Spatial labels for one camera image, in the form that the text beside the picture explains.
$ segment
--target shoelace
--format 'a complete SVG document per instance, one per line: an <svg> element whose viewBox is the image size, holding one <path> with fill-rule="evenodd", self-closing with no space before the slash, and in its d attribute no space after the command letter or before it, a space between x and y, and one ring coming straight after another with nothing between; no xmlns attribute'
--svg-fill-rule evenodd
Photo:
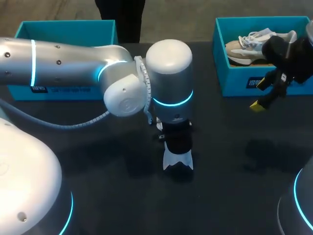
<svg viewBox="0 0 313 235"><path fill-rule="evenodd" d="M242 47L247 48L250 45L260 45L262 42L259 42L256 38L259 36L258 32L251 32L248 36L241 37L239 36L239 43Z"/></svg>

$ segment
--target sneaker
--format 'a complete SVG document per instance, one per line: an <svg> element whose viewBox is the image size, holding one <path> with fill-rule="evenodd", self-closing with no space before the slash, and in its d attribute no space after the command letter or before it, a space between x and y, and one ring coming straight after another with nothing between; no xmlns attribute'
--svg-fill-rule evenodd
<svg viewBox="0 0 313 235"><path fill-rule="evenodd" d="M225 45L228 58L241 65L250 65L256 60L265 59L262 54L263 44L271 36L279 36L287 42L294 42L297 39L297 33L275 33L269 28L260 32L251 32L247 37L239 36L239 40L229 42Z"/></svg>

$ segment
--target black pants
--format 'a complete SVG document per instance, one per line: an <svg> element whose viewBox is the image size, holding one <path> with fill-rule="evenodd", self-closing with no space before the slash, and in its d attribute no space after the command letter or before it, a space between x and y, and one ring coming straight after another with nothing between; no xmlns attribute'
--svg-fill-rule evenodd
<svg viewBox="0 0 313 235"><path fill-rule="evenodd" d="M101 19L115 20L119 43L139 43L146 0L95 0Z"/></svg>

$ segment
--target black table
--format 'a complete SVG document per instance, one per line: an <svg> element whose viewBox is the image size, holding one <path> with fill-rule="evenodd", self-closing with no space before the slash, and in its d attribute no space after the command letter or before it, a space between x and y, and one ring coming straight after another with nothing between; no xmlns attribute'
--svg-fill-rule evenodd
<svg viewBox="0 0 313 235"><path fill-rule="evenodd" d="M68 132L9 114L59 157L85 234L279 234L279 197L313 153L313 97L288 97L255 114L252 97L222 98L212 44L189 45L195 73L192 180L163 174L163 146L152 140L156 129L143 113ZM149 45L125 47L145 56ZM84 122L105 110L100 101L14 105L57 124Z"/></svg>

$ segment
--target shoe box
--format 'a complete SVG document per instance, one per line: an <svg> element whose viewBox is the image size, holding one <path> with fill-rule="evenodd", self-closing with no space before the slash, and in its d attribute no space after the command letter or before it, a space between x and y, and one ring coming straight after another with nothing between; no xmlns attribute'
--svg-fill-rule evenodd
<svg viewBox="0 0 313 235"><path fill-rule="evenodd" d="M85 47L118 43L113 20L22 22L15 37ZM99 87L8 86L8 89L14 100L19 101L103 99Z"/></svg>
<svg viewBox="0 0 313 235"><path fill-rule="evenodd" d="M265 74L275 67L260 62L250 66L232 65L227 57L225 44L269 28L276 33L294 30L298 37L305 35L308 17L232 17L217 18L213 34L213 57L223 96L258 96L266 94L257 88ZM293 82L288 87L288 95L313 94L313 79L304 84Z"/></svg>

